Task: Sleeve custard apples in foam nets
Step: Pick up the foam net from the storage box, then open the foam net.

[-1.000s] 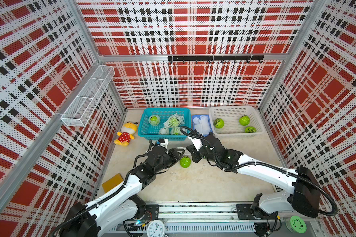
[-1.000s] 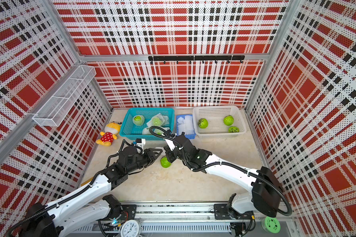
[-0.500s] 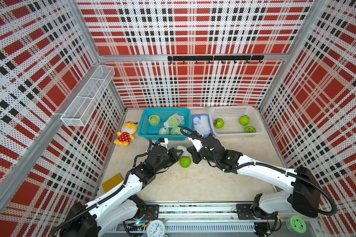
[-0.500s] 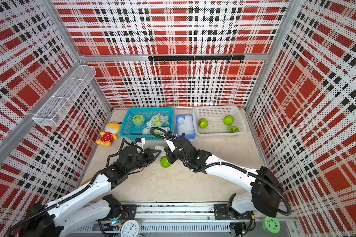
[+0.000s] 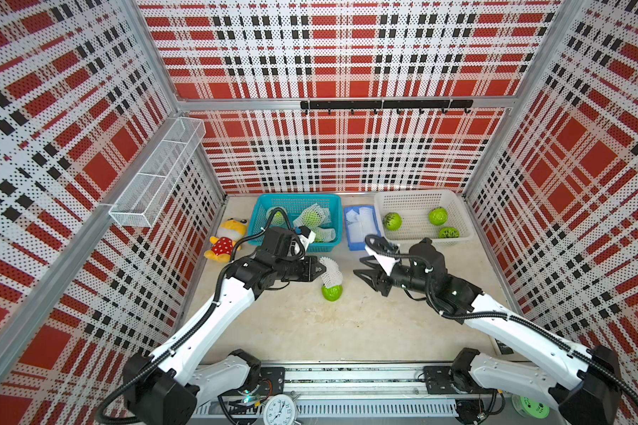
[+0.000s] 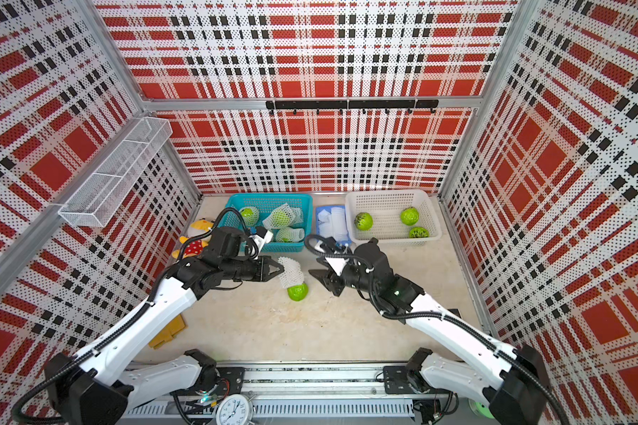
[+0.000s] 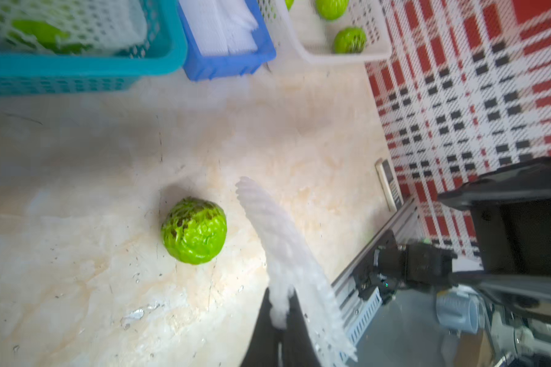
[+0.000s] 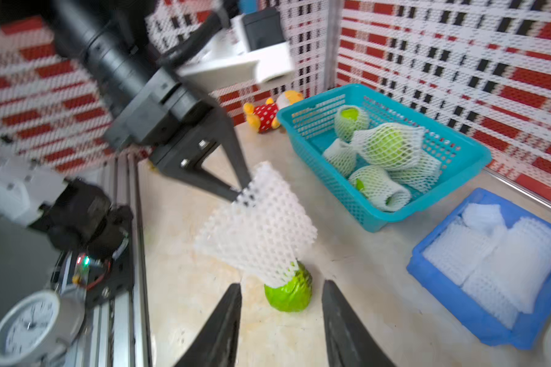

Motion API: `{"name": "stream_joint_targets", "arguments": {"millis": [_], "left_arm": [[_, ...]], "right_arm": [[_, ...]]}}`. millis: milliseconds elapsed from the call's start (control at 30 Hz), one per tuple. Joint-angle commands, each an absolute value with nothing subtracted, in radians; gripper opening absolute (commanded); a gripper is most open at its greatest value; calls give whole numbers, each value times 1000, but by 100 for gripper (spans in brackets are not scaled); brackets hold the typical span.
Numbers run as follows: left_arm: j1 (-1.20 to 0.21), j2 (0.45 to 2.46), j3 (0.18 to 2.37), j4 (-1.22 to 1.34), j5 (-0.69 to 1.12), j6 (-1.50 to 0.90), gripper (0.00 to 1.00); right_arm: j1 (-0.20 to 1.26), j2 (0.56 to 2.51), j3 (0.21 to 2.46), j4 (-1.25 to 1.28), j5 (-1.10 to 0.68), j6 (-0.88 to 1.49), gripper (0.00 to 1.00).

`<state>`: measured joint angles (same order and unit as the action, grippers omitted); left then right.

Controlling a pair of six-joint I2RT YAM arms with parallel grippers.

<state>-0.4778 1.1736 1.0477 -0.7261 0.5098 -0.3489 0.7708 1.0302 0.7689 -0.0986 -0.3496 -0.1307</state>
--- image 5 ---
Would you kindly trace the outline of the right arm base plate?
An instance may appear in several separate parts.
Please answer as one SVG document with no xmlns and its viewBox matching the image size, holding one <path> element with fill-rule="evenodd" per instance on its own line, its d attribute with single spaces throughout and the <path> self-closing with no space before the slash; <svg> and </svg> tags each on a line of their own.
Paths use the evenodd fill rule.
<svg viewBox="0 0 638 425">
<path fill-rule="evenodd" d="M 485 390 L 468 384 L 452 373 L 451 366 L 425 366 L 423 382 L 428 395 L 482 394 Z"/>
</svg>

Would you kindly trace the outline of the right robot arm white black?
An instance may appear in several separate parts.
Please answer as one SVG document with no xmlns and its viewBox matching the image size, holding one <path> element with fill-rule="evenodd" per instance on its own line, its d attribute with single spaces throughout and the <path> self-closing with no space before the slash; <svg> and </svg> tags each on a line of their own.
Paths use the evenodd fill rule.
<svg viewBox="0 0 638 425">
<path fill-rule="evenodd" d="M 612 424 L 622 398 L 638 409 L 638 392 L 622 380 L 616 352 L 602 345 L 590 349 L 510 311 L 480 287 L 450 274 L 431 239 L 408 253 L 376 235 L 368 235 L 365 244 L 365 269 L 355 274 L 370 288 L 384 297 L 400 288 L 441 318 L 481 331 L 528 360 L 502 361 L 464 349 L 450 371 L 459 391 L 508 391 L 558 410 L 570 424 Z"/>
</svg>

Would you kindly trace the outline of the white foam net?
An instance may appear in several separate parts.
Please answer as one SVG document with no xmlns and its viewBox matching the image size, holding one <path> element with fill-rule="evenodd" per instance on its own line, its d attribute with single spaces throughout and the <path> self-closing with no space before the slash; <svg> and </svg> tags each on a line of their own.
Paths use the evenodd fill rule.
<svg viewBox="0 0 638 425">
<path fill-rule="evenodd" d="M 300 215 L 293 220 L 293 224 L 296 227 L 308 227 L 321 228 L 323 225 L 331 223 L 330 210 L 326 207 L 321 207 L 318 204 L 313 204 L 304 209 Z"/>
<path fill-rule="evenodd" d="M 340 272 L 338 263 L 329 257 L 320 257 L 319 262 L 325 268 L 321 275 L 324 287 L 326 289 L 331 289 L 341 286 L 343 283 L 343 274 Z"/>
</svg>

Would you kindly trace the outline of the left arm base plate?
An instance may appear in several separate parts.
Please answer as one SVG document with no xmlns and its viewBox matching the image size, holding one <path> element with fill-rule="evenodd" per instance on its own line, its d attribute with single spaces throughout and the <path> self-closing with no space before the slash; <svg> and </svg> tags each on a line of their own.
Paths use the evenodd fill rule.
<svg viewBox="0 0 638 425">
<path fill-rule="evenodd" d="M 261 397 L 280 394 L 285 388 L 285 372 L 284 367 L 252 368 L 241 392 Z"/>
</svg>

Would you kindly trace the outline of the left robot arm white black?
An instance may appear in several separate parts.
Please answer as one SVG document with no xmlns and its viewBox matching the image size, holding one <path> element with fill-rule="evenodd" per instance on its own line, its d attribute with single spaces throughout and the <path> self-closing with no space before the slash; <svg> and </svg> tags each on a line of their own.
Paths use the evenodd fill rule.
<svg viewBox="0 0 638 425">
<path fill-rule="evenodd" d="M 253 253 L 233 257 L 216 280 L 214 295 L 174 336 L 150 354 L 132 356 L 123 383 L 97 408 L 99 424 L 186 424 L 195 410 L 227 391 L 253 390 L 260 362 L 237 350 L 223 361 L 200 363 L 232 322 L 275 283 L 311 283 L 326 267 L 307 253 L 317 234 L 287 221 L 267 223 Z"/>
</svg>

